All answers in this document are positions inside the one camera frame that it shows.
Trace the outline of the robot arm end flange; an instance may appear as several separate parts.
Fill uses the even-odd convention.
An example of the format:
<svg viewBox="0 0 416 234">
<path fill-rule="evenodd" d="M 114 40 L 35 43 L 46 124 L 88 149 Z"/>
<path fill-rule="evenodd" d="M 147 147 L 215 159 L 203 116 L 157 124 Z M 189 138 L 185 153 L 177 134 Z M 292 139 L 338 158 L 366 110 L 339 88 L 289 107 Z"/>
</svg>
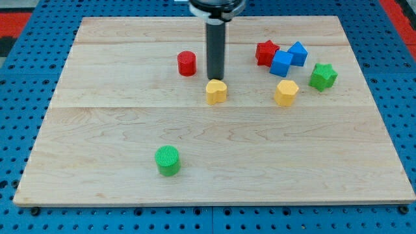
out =
<svg viewBox="0 0 416 234">
<path fill-rule="evenodd" d="M 189 0 L 189 10 L 210 25 L 230 22 L 246 7 L 246 0 Z"/>
</svg>

